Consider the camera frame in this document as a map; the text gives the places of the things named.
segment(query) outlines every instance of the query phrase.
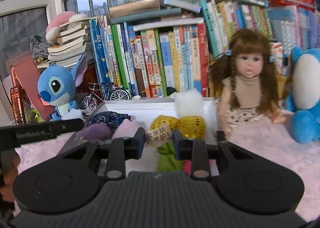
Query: blue plush toy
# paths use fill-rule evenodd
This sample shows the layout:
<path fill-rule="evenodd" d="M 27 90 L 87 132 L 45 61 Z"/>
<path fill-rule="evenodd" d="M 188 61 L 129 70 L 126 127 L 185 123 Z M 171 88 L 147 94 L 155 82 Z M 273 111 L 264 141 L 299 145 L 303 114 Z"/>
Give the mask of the blue plush toy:
<path fill-rule="evenodd" d="M 82 83 L 83 75 L 87 70 L 86 55 L 82 55 L 77 64 L 70 71 L 63 66 L 50 65 L 42 72 L 38 81 L 40 97 L 49 105 L 55 106 L 52 120 L 60 120 L 71 109 L 78 109 L 75 100 L 76 87 Z"/>
<path fill-rule="evenodd" d="M 291 53 L 294 67 L 292 94 L 286 109 L 295 112 L 291 135 L 300 143 L 320 138 L 320 49 L 303 52 L 295 47 Z"/>

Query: stitch's nose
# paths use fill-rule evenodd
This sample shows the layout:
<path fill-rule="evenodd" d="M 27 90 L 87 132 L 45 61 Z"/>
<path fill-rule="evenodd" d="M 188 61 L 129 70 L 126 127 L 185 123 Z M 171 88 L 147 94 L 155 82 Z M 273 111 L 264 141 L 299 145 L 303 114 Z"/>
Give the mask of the stitch's nose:
<path fill-rule="evenodd" d="M 50 94 L 49 94 L 47 91 L 42 91 L 42 92 L 40 93 L 40 96 L 41 96 L 41 98 L 42 98 L 44 101 L 46 101 L 46 102 L 50 102 L 50 100 L 51 100 L 51 96 L 50 96 Z"/>

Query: stitch's eye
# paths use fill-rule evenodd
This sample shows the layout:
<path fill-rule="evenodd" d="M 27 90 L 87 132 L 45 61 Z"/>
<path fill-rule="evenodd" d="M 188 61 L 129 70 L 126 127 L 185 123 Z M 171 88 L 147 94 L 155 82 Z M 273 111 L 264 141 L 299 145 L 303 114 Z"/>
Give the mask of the stitch's eye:
<path fill-rule="evenodd" d="M 52 76 L 49 80 L 49 87 L 54 95 L 58 95 L 64 88 L 64 84 L 62 83 L 61 79 L 57 76 Z"/>

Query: stitch's ear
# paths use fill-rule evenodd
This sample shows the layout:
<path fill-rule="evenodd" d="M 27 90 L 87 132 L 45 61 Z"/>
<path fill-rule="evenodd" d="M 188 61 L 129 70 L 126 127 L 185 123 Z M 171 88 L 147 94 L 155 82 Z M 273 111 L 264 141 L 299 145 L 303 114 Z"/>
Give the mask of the stitch's ear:
<path fill-rule="evenodd" d="M 295 46 L 292 50 L 291 50 L 291 63 L 295 64 L 298 60 L 298 58 L 303 54 L 303 50 L 298 47 Z"/>
<path fill-rule="evenodd" d="M 83 54 L 78 60 L 77 64 L 71 70 L 73 80 L 76 83 L 76 87 L 80 86 L 83 80 L 83 75 L 88 67 L 87 55 Z"/>

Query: brown hair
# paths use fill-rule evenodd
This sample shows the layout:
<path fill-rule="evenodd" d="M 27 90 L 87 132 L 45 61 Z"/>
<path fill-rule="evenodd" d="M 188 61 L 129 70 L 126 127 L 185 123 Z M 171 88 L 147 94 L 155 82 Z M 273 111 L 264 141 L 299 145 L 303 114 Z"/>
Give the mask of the brown hair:
<path fill-rule="evenodd" d="M 235 59 L 239 54 L 262 53 L 263 69 L 260 74 L 261 82 L 261 102 L 258 107 L 260 113 L 271 110 L 271 102 L 278 104 L 278 89 L 276 83 L 276 70 L 273 62 L 269 61 L 270 45 L 269 40 L 258 32 L 248 29 L 237 31 L 229 43 L 231 50 L 230 56 L 222 56 L 211 66 L 212 80 L 214 89 L 221 93 L 223 89 L 222 80 L 231 77 L 231 89 L 236 89 L 236 62 Z M 231 108 L 239 108 L 239 101 L 235 92 L 231 94 Z"/>

